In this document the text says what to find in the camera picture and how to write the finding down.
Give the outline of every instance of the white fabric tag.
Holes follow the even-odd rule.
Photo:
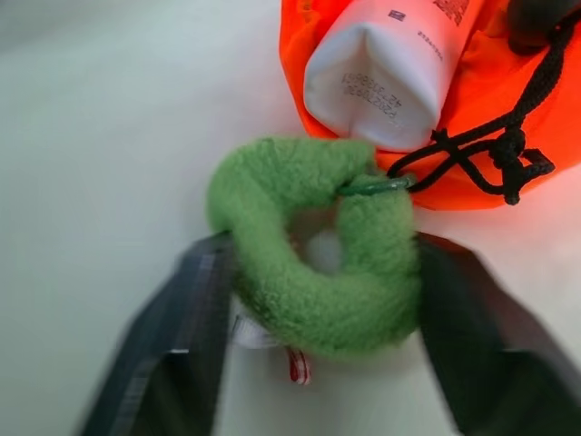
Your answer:
[[[235,343],[253,350],[281,346],[278,339],[245,313],[236,315],[231,337]]]

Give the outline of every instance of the red and white tag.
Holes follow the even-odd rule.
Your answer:
[[[304,353],[287,347],[287,354],[289,355],[290,379],[303,386],[309,384],[310,364]]]

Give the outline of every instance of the printed batch code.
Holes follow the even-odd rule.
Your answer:
[[[401,101],[394,94],[386,94],[383,86],[365,74],[346,73],[341,80],[343,93],[359,97],[377,107],[393,119],[398,115]]]

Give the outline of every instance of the black knot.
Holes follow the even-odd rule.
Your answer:
[[[518,165],[518,158],[525,151],[527,137],[520,128],[510,128],[501,134],[488,152],[494,166],[502,170],[509,166]]]
[[[430,139],[436,143],[442,143],[450,139],[448,136],[448,129],[444,128],[442,130],[432,130],[432,135]]]

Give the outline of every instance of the orange fabric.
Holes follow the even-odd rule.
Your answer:
[[[304,72],[311,54],[337,16],[351,0],[282,0],[280,55],[290,91],[307,132],[318,137],[336,137],[307,112],[303,103]],[[512,109],[545,53],[524,57],[507,45],[505,10],[507,0],[488,0],[467,44],[439,127],[450,135],[459,134],[490,121]],[[578,77],[581,76],[579,29],[567,48],[563,74],[557,88],[531,113],[523,126],[527,148],[540,149],[563,171],[581,161],[577,121],[581,111]],[[388,169],[402,154],[378,152],[379,166]],[[446,156],[435,155],[412,164],[419,178],[429,173]],[[491,183],[500,183],[500,173],[487,155],[473,162]],[[544,176],[529,183],[523,192],[547,181]],[[481,192],[456,165],[432,187],[414,194],[421,206],[437,210],[468,210],[496,207],[501,196]]]

